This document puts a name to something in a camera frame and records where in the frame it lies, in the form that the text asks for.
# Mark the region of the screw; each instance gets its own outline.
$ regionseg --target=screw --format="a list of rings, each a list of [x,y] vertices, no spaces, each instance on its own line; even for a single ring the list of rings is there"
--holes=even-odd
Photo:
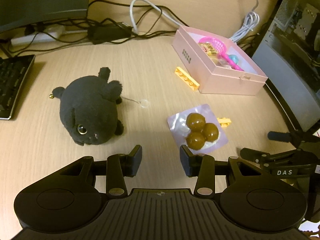
[[[111,190],[109,190],[109,194],[113,196],[120,196],[124,193],[124,190],[119,187],[114,187]]]
[[[201,187],[201,188],[198,188],[197,192],[200,195],[208,196],[208,195],[211,195],[213,191],[208,187]]]

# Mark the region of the blue ball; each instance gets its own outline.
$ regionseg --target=blue ball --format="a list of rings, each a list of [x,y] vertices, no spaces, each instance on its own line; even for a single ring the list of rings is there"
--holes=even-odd
[[[239,58],[236,55],[229,55],[229,59],[231,59],[236,64],[238,64],[239,62]]]

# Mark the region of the brown ball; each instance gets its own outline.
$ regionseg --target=brown ball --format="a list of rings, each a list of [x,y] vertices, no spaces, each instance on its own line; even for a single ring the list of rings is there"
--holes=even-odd
[[[216,139],[218,139],[219,130],[214,123],[209,122],[205,124],[202,134],[208,142],[214,142]]]
[[[186,125],[193,132],[201,132],[205,125],[205,118],[202,114],[191,113],[187,117]]]
[[[186,141],[190,149],[200,150],[204,146],[205,138],[200,132],[190,132]]]

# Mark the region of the pink plastic toy racket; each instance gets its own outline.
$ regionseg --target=pink plastic toy racket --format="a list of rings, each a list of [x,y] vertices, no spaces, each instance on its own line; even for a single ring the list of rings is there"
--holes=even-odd
[[[224,45],[224,43],[216,38],[213,37],[203,37],[199,40],[199,43],[206,43],[209,42],[212,47],[219,53],[219,55],[224,58],[228,64],[235,70],[240,70],[244,71],[242,68],[240,68],[236,63],[231,60],[228,55],[226,54],[227,52],[227,47]]]

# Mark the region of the pink box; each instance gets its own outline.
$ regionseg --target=pink box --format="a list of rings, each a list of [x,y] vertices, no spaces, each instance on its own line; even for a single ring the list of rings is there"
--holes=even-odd
[[[224,42],[227,54],[237,55],[238,65],[244,71],[215,65],[198,45],[199,40],[207,36]],[[256,95],[268,79],[253,60],[228,38],[181,26],[174,37],[172,46],[191,77],[200,84],[201,93]]]

